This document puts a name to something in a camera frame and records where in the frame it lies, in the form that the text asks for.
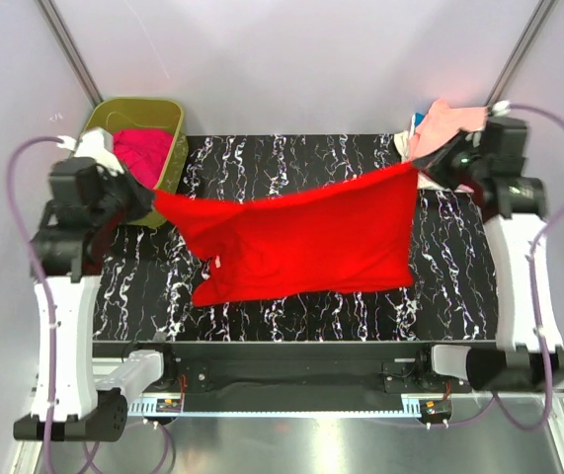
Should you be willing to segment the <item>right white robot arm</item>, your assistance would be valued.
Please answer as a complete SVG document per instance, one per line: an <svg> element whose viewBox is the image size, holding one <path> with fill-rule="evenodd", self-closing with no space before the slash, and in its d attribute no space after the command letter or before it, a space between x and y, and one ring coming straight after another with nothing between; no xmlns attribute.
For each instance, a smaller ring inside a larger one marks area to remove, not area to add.
<svg viewBox="0 0 564 474"><path fill-rule="evenodd" d="M489 117L474 140L462 131L415 166L439 185L472 190L495 266L498 323L492 348L434 344L414 379L436 391L448 379L475 390L540 392L564 381L564 345L553 313L546 263L546 191L524 175L525 121Z"/></svg>

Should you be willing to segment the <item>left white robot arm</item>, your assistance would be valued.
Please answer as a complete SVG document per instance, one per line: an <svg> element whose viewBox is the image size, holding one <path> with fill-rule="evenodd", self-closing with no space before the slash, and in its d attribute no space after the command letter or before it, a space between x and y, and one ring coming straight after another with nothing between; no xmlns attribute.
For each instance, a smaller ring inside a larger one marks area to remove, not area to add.
<svg viewBox="0 0 564 474"><path fill-rule="evenodd" d="M114 442L130 405L152 385L178 381L169 348L141 343L105 379L93 372L93 310L114 229L134 209L130 174L89 157L67 158L48 177L52 198L30 239L40 313L39 382L17 440Z"/></svg>

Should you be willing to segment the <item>red t-shirt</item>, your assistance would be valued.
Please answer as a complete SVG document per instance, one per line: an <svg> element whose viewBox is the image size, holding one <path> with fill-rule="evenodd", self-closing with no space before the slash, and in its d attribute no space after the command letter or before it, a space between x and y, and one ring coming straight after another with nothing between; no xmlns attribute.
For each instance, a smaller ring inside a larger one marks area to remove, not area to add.
<svg viewBox="0 0 564 474"><path fill-rule="evenodd" d="M239 203L158 192L155 208L209 264L196 307L410 286L418 172L410 163Z"/></svg>

